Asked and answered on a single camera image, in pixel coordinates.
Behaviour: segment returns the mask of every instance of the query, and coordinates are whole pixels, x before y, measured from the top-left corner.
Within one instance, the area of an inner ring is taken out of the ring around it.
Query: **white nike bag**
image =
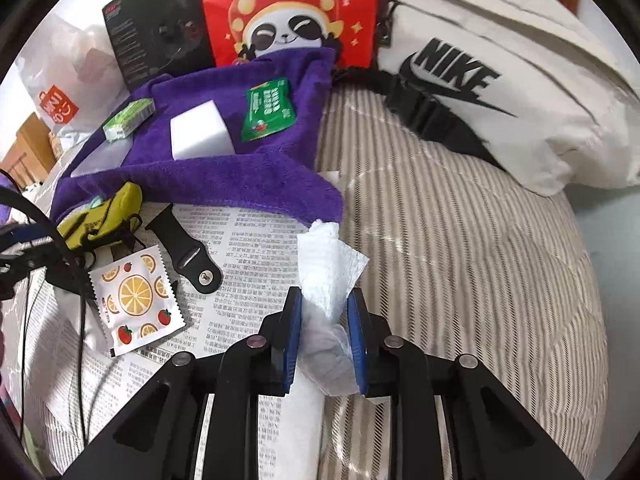
[[[524,187],[640,182],[640,100],[555,0],[395,0],[380,70],[432,92]]]

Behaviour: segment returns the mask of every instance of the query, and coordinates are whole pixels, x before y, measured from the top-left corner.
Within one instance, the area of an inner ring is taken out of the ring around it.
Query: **nike logo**
[[[434,95],[472,103],[515,117],[502,108],[482,101],[475,92],[476,89],[487,88],[502,74],[438,38],[433,38],[424,49],[405,59],[400,67],[400,74]],[[439,84],[438,80],[452,84],[454,88]]]

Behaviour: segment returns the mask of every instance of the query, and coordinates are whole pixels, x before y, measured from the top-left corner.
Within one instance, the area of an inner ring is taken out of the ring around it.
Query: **wet wipe packet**
[[[89,276],[112,357],[184,326],[158,246],[92,270]]]
[[[202,0],[218,66],[324,46],[338,67],[371,63],[378,0]]]
[[[261,139],[289,128],[296,122],[296,114],[289,101],[289,81],[275,79],[246,92],[249,112],[244,119],[243,141]]]

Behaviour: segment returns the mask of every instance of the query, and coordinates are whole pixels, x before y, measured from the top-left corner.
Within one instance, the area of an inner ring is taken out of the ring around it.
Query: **crumpled tissue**
[[[339,225],[316,220],[298,235],[302,332],[298,366],[331,397],[358,393],[351,346],[340,325],[347,297],[369,259],[338,240]]]

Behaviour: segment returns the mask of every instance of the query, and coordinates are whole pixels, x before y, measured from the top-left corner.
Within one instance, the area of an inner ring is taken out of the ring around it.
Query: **lemon print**
[[[111,312],[112,314],[119,314],[120,313],[120,311],[118,310],[118,307],[116,306],[115,302],[113,301],[113,297],[111,296],[111,294],[107,298],[107,308],[109,309],[109,312]]]
[[[166,300],[169,297],[169,295],[166,293],[166,287],[164,286],[162,278],[156,278],[154,282],[154,289],[156,290],[156,294],[163,300]]]
[[[111,269],[109,272],[105,272],[102,275],[102,278],[105,282],[109,283],[116,279],[116,276],[120,272],[120,266],[117,266],[115,269]]]
[[[142,316],[151,308],[154,296],[149,282],[134,274],[124,279],[118,290],[118,299],[124,311],[131,316]]]
[[[150,274],[154,270],[156,270],[156,261],[154,260],[153,256],[150,256],[149,254],[142,254],[142,256],[140,256],[140,259],[145,263],[146,268],[149,269]]]
[[[155,325],[151,323],[145,323],[142,327],[140,327],[140,337],[144,337],[145,335],[149,335],[157,331],[158,329]]]

